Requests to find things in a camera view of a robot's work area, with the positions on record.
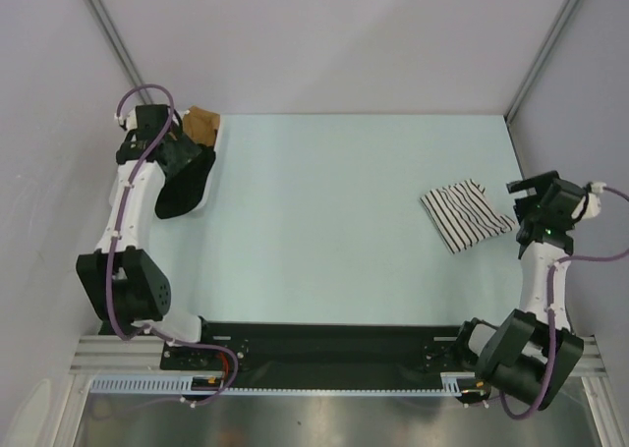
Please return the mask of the black tank top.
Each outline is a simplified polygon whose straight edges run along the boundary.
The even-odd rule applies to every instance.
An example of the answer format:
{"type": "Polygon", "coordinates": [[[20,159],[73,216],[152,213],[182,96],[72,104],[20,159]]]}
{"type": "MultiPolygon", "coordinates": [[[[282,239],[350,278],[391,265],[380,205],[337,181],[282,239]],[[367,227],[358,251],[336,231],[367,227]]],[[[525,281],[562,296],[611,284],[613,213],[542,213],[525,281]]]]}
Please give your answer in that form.
{"type": "Polygon", "coordinates": [[[182,216],[200,205],[215,159],[214,148],[201,145],[195,157],[181,160],[182,167],[166,177],[158,195],[155,213],[159,219],[182,216]]]}

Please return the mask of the striped white tank top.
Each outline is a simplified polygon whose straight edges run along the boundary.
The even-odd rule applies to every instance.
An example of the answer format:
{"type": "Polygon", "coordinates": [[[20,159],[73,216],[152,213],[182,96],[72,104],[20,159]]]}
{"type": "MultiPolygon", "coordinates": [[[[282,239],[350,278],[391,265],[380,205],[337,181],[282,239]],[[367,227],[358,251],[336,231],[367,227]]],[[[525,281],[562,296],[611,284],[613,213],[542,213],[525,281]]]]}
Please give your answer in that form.
{"type": "Polygon", "coordinates": [[[486,188],[472,179],[431,189],[419,203],[451,254],[510,233],[517,225],[492,206],[486,188]]]}

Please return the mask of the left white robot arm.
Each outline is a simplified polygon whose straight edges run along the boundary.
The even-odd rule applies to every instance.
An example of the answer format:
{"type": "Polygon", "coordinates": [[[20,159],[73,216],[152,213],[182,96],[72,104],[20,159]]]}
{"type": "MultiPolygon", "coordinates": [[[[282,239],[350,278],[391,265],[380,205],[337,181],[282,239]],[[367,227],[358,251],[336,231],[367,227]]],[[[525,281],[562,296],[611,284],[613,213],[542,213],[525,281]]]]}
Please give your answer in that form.
{"type": "Polygon", "coordinates": [[[111,213],[95,250],[78,256],[77,274],[96,315],[119,337],[156,332],[171,343],[184,342],[184,358],[207,367],[217,345],[201,334],[199,316],[174,306],[168,277],[149,255],[148,243],[154,220],[205,206],[221,117],[197,106],[178,112],[165,104],[140,105],[121,126],[126,135],[115,155],[111,213]]]}

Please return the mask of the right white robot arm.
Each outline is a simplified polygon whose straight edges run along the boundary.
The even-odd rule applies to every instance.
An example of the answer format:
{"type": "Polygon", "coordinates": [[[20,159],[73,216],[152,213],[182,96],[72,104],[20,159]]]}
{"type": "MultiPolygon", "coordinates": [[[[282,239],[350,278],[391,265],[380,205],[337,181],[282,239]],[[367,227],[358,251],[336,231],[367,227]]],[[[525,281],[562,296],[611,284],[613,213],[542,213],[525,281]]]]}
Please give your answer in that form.
{"type": "Polygon", "coordinates": [[[525,404],[526,411],[507,413],[525,419],[548,407],[583,355],[585,342],[573,334],[566,311],[566,275],[576,258],[571,233],[600,214],[605,185],[579,186],[550,171],[506,188],[516,195],[520,303],[498,326],[464,322],[453,357],[496,389],[502,403],[525,404]]]}

